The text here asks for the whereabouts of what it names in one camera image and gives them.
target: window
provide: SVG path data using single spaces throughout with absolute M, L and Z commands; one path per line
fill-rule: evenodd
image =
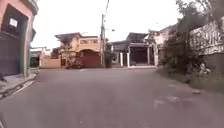
M 92 43 L 93 44 L 97 44 L 98 43 L 98 40 L 92 40 Z
M 80 43 L 81 43 L 81 44 L 88 44 L 89 41 L 88 41 L 88 40 L 80 40 Z

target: concrete wall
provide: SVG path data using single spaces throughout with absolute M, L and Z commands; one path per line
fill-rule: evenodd
M 78 49 L 77 52 L 85 49 L 90 49 L 95 52 L 100 51 L 100 40 L 98 38 L 80 38 L 78 43 Z
M 61 59 L 41 58 L 40 68 L 61 68 Z
M 209 69 L 224 74 L 224 53 L 205 55 L 204 60 Z

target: white sky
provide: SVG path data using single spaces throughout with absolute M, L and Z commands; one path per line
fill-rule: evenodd
M 101 15 L 107 0 L 38 0 L 39 12 L 34 28 L 37 34 L 31 46 L 48 48 L 60 43 L 55 34 L 88 32 L 100 35 Z M 160 30 L 175 24 L 180 15 L 175 0 L 110 0 L 106 17 L 109 41 L 124 40 L 129 32 Z

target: green foliage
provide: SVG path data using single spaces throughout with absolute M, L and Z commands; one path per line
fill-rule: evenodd
M 191 45 L 194 35 L 190 32 L 204 25 L 204 17 L 197 10 L 194 2 L 186 4 L 177 0 L 176 4 L 183 18 L 179 20 L 176 32 L 172 32 L 165 43 L 163 64 L 171 73 L 188 74 L 198 69 L 203 62 L 199 51 Z

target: asphalt road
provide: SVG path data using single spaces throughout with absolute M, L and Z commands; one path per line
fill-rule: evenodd
M 42 70 L 0 102 L 7 128 L 223 128 L 224 97 L 155 69 Z

